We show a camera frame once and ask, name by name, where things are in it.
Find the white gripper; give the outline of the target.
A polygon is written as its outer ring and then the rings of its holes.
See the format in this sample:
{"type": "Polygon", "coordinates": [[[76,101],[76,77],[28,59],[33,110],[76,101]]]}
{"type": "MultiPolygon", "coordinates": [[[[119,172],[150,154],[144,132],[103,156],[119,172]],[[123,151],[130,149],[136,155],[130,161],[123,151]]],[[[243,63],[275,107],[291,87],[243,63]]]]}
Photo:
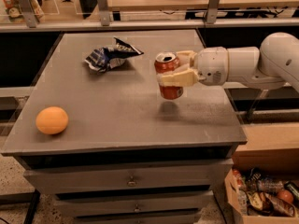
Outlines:
{"type": "Polygon", "coordinates": [[[228,77],[228,50],[223,47],[202,49],[198,54],[193,50],[177,52],[180,65],[194,66],[197,55],[196,70],[176,73],[163,73],[157,76],[158,83],[163,87],[190,87],[198,80],[207,86],[220,86],[228,77]]]}

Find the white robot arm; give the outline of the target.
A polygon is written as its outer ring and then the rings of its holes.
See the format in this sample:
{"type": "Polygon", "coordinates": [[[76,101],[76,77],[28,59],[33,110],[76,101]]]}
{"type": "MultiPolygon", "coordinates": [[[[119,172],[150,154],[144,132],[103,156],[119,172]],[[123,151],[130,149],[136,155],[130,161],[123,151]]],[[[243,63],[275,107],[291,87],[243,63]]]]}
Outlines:
{"type": "Polygon", "coordinates": [[[260,47],[206,48],[178,53],[182,65],[157,76],[163,87],[190,87],[199,82],[220,86],[237,82],[246,87],[274,90],[290,84],[299,91],[299,39],[286,33],[267,36],[260,47]]]}

